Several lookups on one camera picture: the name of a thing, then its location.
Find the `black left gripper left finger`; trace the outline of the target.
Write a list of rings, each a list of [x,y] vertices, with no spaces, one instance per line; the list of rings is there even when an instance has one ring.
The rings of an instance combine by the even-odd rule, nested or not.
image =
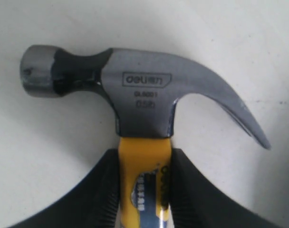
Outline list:
[[[109,149],[69,193],[14,227],[113,228],[119,195],[118,151]]]

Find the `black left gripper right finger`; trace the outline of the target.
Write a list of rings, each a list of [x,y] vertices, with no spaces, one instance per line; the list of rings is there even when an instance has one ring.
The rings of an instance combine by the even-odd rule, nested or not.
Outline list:
[[[171,157],[170,206],[176,228],[275,228],[217,189],[181,149]]]

